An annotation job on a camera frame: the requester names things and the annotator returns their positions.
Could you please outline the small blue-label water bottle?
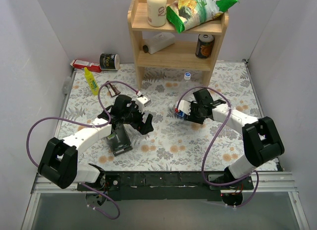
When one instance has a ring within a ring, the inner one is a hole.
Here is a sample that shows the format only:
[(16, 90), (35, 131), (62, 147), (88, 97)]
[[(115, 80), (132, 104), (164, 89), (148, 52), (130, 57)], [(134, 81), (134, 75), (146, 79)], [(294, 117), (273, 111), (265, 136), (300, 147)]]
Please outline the small blue-label water bottle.
[(183, 108), (182, 103), (179, 104), (178, 108), (176, 108), (176, 105), (177, 105), (177, 103), (175, 103), (175, 110), (174, 111), (169, 109), (170, 112), (172, 113), (174, 118), (185, 120), (185, 117), (186, 117), (187, 114), (184, 111), (181, 110)]

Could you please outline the clear plastic bottle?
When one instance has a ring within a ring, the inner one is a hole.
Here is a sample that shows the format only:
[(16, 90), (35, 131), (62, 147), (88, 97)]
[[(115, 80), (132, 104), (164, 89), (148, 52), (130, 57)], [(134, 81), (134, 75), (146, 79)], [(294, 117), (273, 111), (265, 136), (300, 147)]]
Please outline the clear plastic bottle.
[(187, 90), (187, 89), (189, 89), (190, 87), (191, 87), (191, 79), (190, 80), (185, 80), (184, 78), (183, 78), (183, 89), (184, 90)]

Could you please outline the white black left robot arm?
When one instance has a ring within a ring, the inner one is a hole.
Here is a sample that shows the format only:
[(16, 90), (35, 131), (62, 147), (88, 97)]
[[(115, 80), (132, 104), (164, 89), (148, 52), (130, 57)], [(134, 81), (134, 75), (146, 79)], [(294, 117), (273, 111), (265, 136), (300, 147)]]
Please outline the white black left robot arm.
[(124, 126), (128, 124), (142, 135), (152, 132), (152, 114), (146, 120), (143, 119), (144, 109), (150, 103), (151, 100), (145, 96), (135, 100), (126, 95), (117, 96), (114, 105), (106, 108), (110, 113), (102, 112), (91, 127), (62, 139), (50, 139), (38, 166), (38, 173), (62, 189), (72, 183), (85, 183), (94, 190), (105, 188), (105, 171), (94, 164), (78, 164), (78, 157), (103, 138), (114, 156), (132, 150)]

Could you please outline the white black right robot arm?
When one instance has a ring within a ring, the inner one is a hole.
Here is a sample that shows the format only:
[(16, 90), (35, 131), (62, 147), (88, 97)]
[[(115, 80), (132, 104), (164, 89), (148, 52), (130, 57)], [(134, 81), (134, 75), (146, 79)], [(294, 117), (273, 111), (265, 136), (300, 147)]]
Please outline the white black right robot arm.
[(175, 107), (176, 113), (183, 113), (186, 121), (197, 124), (203, 124), (207, 118), (220, 122), (216, 137), (228, 126), (243, 138), (244, 154), (226, 167), (223, 175), (213, 182), (203, 175), (207, 184), (235, 189), (256, 168), (285, 152), (278, 130), (270, 117), (257, 118), (238, 111), (231, 107), (230, 101), (223, 95), (214, 100), (210, 94), (212, 88), (198, 86), (190, 90), (193, 92), (194, 101), (179, 98)]

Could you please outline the yellow squeeze bottle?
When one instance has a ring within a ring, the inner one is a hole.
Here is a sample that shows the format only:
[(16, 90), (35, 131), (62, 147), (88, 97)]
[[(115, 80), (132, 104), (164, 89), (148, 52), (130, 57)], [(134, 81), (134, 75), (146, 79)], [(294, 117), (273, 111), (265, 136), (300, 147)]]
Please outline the yellow squeeze bottle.
[(95, 80), (93, 73), (87, 67), (84, 68), (84, 76), (85, 76), (85, 79), (89, 85), (89, 88), (90, 88), (92, 94), (98, 95), (99, 86)]

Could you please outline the lying white bottle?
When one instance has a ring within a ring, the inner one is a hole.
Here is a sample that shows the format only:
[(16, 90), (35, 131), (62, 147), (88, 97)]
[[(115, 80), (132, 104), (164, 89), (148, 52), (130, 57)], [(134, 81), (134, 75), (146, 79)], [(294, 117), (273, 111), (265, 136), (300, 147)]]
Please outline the lying white bottle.
[(143, 51), (145, 53), (154, 54), (176, 41), (175, 35), (169, 32), (161, 32), (149, 39), (144, 40)]

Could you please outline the cream lotion bottle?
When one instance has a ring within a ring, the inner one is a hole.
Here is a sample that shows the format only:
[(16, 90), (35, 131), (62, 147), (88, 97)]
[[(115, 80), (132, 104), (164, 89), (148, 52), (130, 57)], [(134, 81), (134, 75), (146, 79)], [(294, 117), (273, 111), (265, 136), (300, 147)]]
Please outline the cream lotion bottle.
[(147, 0), (148, 23), (153, 27), (161, 27), (166, 23), (167, 0)]

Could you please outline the black green razor box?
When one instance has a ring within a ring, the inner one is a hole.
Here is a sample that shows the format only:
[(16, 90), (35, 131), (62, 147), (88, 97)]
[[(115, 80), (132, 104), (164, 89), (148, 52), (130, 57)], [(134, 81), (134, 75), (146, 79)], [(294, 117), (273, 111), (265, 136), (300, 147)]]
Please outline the black green razor box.
[(121, 155), (133, 149), (130, 138), (124, 126), (119, 127), (106, 137), (114, 156)]

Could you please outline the brown chocolate bar wrapper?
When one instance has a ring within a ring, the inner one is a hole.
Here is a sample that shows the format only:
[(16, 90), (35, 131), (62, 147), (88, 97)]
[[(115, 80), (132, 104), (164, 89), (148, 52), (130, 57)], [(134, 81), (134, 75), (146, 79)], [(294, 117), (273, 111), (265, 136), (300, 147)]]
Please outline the brown chocolate bar wrapper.
[(116, 97), (121, 94), (121, 92), (112, 83), (107, 84), (106, 88), (108, 90), (108, 95), (111, 97)]

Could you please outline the floral table cloth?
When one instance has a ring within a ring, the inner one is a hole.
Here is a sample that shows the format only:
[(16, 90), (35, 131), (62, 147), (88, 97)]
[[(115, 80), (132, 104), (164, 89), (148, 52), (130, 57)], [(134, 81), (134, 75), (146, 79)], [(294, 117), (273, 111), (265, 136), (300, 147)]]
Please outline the floral table cloth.
[[(154, 131), (143, 136), (126, 126), (133, 150), (115, 157), (103, 139), (87, 149), (78, 162), (92, 163), (108, 171), (200, 171), (205, 151), (221, 123), (207, 119), (200, 125), (173, 117), (168, 106), (184, 93), (181, 82), (185, 72), (191, 73), (192, 86), (201, 85), (200, 71), (147, 68), (142, 94), (152, 103), (146, 108), (144, 118), (148, 112), (153, 115)], [(97, 73), (94, 77), (99, 86), (116, 80), (136, 88), (134, 64), (121, 64), (117, 72)], [(209, 87), (225, 95), (233, 108), (261, 117), (245, 63), (217, 62)], [(101, 112), (84, 72), (76, 69), (64, 117), (89, 124)], [(205, 170), (223, 171), (243, 153), (240, 134), (224, 127), (208, 154)]]

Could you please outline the black white paper cup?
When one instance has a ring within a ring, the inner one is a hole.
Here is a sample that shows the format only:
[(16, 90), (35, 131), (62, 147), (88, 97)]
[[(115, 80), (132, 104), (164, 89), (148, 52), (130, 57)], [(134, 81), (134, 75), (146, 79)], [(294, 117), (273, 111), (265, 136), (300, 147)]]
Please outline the black white paper cup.
[(99, 58), (102, 71), (118, 71), (120, 68), (120, 56), (118, 54), (102, 53)]

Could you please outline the dark tin can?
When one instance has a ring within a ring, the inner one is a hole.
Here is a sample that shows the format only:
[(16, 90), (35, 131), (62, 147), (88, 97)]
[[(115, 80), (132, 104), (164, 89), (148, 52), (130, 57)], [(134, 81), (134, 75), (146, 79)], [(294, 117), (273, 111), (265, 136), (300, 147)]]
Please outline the dark tin can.
[(214, 36), (199, 34), (195, 55), (199, 59), (207, 59), (211, 55)]

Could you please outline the red white toothpaste box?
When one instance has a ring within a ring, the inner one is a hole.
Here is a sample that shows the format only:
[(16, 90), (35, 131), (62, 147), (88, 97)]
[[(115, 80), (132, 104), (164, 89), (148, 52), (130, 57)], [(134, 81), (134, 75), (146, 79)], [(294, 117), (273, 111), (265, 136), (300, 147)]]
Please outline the red white toothpaste box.
[(79, 59), (72, 60), (70, 66), (75, 69), (84, 69), (86, 67), (89, 71), (97, 73), (100, 73), (102, 71), (98, 63), (83, 61)]

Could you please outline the green chips bag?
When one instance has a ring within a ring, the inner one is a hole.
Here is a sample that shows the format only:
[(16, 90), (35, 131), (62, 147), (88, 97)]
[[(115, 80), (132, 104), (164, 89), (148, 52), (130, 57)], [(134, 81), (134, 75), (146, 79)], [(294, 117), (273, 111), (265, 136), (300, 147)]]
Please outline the green chips bag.
[(176, 0), (167, 8), (167, 20), (182, 33), (225, 13), (238, 0)]

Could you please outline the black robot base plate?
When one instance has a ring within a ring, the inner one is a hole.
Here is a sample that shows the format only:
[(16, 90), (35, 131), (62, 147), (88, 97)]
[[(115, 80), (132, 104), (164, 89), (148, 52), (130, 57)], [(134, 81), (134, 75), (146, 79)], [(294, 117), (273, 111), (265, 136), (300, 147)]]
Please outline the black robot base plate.
[(242, 191), (253, 190), (251, 177), (232, 186), (211, 186), (199, 171), (107, 171), (100, 184), (87, 184), (105, 192), (114, 201), (183, 200), (222, 201), (221, 192), (234, 192), (242, 201)]

